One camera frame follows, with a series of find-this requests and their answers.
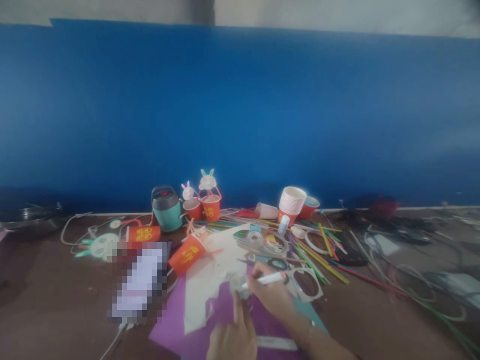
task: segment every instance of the glue stick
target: glue stick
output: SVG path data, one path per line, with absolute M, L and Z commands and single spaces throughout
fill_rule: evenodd
M 280 220 L 280 225 L 278 226 L 278 233 L 281 236 L 285 236 L 287 228 L 289 227 L 290 218 L 287 215 L 283 215 Z

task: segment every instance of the teal thermos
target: teal thermos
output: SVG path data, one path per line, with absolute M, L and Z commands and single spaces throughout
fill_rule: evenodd
M 180 199 L 172 186 L 154 187 L 151 191 L 151 207 L 162 233 L 173 232 L 182 226 Z

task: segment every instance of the green rabbit ear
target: green rabbit ear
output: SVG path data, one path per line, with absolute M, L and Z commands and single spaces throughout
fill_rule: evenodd
M 84 256 L 87 256 L 90 254 L 90 250 L 85 250 L 82 252 L 79 252 L 78 254 L 75 254 L 76 258 L 83 258 Z

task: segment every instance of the marker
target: marker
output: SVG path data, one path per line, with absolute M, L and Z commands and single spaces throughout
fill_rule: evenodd
M 280 280 L 284 280 L 287 278 L 287 274 L 285 274 L 285 271 L 280 271 L 280 272 L 275 272 L 273 274 L 263 276 L 257 279 L 257 281 L 262 284 L 262 285 L 267 285 L 271 283 L 275 283 Z M 249 285 L 247 283 L 244 283 L 241 286 L 242 289 L 248 289 Z

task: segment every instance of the bunny cutout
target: bunny cutout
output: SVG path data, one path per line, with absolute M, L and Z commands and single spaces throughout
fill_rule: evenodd
M 103 234 L 93 240 L 83 239 L 81 243 L 84 245 L 90 245 L 90 247 L 88 250 L 77 253 L 75 257 L 81 258 L 87 255 L 92 255 L 94 258 L 102 259 L 106 262 L 113 252 L 114 244 L 119 241 L 119 236 L 111 232 Z
M 205 170 L 203 169 L 200 169 L 200 172 L 202 176 L 200 180 L 200 185 L 198 186 L 200 190 L 208 191 L 208 190 L 212 190 L 217 186 L 217 180 L 215 180 L 215 178 L 213 177 L 214 169 L 211 169 L 208 175 L 205 174 Z
M 181 195 L 183 196 L 183 199 L 185 201 L 190 200 L 195 196 L 195 190 L 193 187 L 190 186 L 190 181 L 186 182 L 186 186 L 181 184 L 181 187 L 183 188 L 183 192 Z

